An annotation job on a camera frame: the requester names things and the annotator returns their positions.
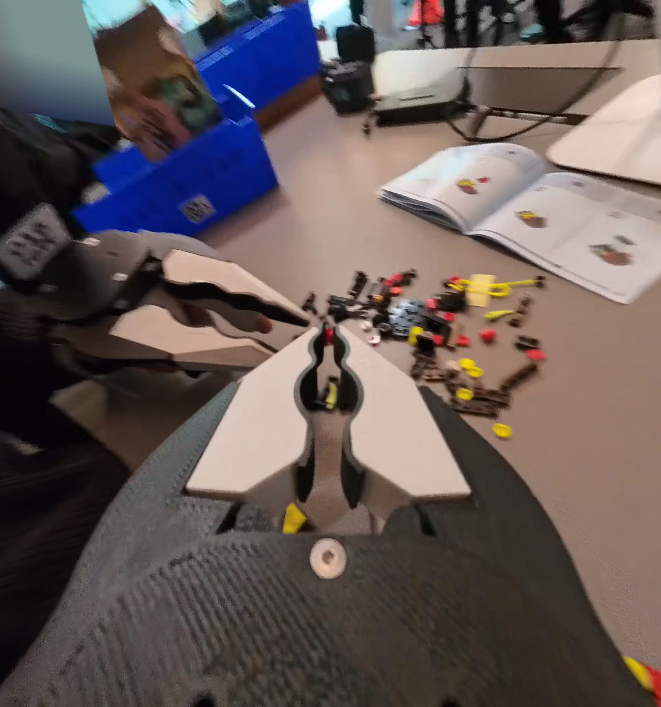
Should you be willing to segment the pile of lego pieces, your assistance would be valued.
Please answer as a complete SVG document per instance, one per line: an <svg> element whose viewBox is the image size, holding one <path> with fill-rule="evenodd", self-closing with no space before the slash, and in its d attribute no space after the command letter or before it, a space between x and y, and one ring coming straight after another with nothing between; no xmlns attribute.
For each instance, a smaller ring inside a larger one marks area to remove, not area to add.
<svg viewBox="0 0 661 707"><path fill-rule="evenodd" d="M495 325L503 321L508 327L521 327L534 299L526 291L515 308L487 311L480 319L483 327L475 334L467 332L467 316L473 307L512 296L515 288L542 288L545 277L500 283L483 275L453 276L443 280L441 290L428 298L405 298L406 289L416 279L415 269L375 279L365 271L356 270L345 295L327 296L324 313L318 310L314 291L307 294L301 309L314 317L322 328L325 324L336 327L356 321L373 348L388 341L404 342L412 356L408 375L414 382L441 384L453 410L493 420L493 434L502 439L511 438L512 428L499 418L512 406L515 391L536 376L546 360L541 340L516 333L509 343L521 354L520 366L493 385L486 384L485 368L464 350L478 342L494 347L501 338ZM340 373L337 373L328 376L323 387L318 386L314 410L339 410L339 379Z"/></svg>

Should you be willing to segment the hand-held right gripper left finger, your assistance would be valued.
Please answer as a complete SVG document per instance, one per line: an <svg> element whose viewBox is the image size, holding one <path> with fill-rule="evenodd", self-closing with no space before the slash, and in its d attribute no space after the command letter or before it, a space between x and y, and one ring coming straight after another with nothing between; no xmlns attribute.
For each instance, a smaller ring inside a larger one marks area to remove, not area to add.
<svg viewBox="0 0 661 707"><path fill-rule="evenodd" d="M243 376L185 484L187 495L253 506L283 526L316 476L312 411L326 335L309 328Z"/></svg>

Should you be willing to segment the printed cardboard box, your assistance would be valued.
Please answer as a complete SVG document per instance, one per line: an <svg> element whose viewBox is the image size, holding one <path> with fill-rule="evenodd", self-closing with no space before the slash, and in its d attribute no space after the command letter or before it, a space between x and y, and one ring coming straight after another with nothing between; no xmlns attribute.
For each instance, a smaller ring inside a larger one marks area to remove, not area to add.
<svg viewBox="0 0 661 707"><path fill-rule="evenodd" d="M154 5L98 31L96 56L115 126L149 163L158 163L224 119L218 101Z"/></svg>

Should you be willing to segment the dark grey flat adapter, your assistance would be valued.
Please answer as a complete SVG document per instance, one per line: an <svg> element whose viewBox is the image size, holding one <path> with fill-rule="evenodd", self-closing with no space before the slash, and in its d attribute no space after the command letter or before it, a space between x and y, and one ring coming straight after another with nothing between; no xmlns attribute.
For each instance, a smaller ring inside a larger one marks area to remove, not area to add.
<svg viewBox="0 0 661 707"><path fill-rule="evenodd" d="M432 122L448 122L469 107L469 87L454 91L445 86L427 86L416 91L388 95L372 109L378 127L397 127Z"/></svg>

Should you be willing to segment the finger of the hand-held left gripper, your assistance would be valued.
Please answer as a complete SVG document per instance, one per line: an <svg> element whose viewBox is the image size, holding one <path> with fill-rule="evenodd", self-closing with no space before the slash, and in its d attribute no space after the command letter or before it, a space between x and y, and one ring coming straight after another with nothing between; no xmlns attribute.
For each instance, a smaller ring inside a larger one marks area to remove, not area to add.
<svg viewBox="0 0 661 707"><path fill-rule="evenodd" d="M143 305L121 316L109 334L127 344L155 350L191 372L250 370L277 353L247 334L235 337L220 331L209 311L195 306L191 310L200 316L199 325L182 323L165 307Z"/></svg>
<svg viewBox="0 0 661 707"><path fill-rule="evenodd" d="M162 277L179 301L220 314L237 329L310 324L299 305L232 261L172 250L162 262Z"/></svg>

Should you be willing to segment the white book stand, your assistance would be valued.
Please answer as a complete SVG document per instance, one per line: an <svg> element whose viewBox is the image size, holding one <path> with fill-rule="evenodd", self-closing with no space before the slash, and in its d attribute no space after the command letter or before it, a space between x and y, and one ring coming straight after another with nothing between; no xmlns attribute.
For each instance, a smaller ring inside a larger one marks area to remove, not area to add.
<svg viewBox="0 0 661 707"><path fill-rule="evenodd" d="M657 2L661 47L661 1ZM555 165L661 187L661 75L632 84L550 147Z"/></svg>

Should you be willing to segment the black power station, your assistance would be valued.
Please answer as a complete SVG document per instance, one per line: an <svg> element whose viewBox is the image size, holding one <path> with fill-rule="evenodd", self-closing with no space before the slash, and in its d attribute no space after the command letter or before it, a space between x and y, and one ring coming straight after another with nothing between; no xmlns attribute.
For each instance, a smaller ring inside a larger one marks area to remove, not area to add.
<svg viewBox="0 0 661 707"><path fill-rule="evenodd" d="M374 62L377 51L372 27L357 24L339 26L335 32L335 42L342 62Z"/></svg>
<svg viewBox="0 0 661 707"><path fill-rule="evenodd" d="M321 89L338 116L367 111L374 95L371 64L365 61L325 61L320 70Z"/></svg>

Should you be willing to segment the black red yellow lego assembly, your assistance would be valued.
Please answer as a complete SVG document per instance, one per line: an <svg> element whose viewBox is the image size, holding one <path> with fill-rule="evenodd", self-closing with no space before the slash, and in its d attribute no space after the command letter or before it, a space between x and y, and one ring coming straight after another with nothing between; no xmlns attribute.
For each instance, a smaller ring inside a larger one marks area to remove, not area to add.
<svg viewBox="0 0 661 707"><path fill-rule="evenodd" d="M623 656L623 661L640 685L653 697L655 705L661 706L661 671L628 656Z"/></svg>

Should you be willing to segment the person's left forearm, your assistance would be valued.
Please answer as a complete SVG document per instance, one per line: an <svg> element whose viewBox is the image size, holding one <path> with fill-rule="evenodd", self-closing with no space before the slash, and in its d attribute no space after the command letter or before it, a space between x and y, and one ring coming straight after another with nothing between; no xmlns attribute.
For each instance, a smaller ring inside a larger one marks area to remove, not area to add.
<svg viewBox="0 0 661 707"><path fill-rule="evenodd" d="M14 437L40 450L71 446L112 449L54 405L54 394L85 381L91 371L62 356L50 325L29 301L0 288L0 446Z"/></svg>

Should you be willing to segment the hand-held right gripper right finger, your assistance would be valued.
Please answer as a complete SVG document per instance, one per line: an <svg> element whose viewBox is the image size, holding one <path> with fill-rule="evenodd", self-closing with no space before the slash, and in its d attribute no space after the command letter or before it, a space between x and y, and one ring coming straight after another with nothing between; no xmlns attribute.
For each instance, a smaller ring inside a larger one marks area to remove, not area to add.
<svg viewBox="0 0 661 707"><path fill-rule="evenodd" d="M382 530L394 511L462 503L471 488L419 387L345 326L333 331L338 409L345 414L340 482L352 513Z"/></svg>

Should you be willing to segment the tagged blue plastic bin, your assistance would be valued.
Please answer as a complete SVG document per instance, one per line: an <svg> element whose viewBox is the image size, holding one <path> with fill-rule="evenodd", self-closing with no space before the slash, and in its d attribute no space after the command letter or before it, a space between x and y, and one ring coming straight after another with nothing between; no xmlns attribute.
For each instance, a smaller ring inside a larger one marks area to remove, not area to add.
<svg viewBox="0 0 661 707"><path fill-rule="evenodd" d="M72 211L89 233L174 233L194 237L278 186L256 121L229 118L108 193Z"/></svg>

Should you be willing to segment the open instruction booklet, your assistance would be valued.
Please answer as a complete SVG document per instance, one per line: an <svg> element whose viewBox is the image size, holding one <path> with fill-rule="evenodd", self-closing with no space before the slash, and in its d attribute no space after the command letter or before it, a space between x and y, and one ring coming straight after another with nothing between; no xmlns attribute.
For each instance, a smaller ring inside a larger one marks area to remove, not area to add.
<svg viewBox="0 0 661 707"><path fill-rule="evenodd" d="M382 201L491 240L615 303L661 279L661 199L572 172L532 150L457 146L379 188Z"/></svg>

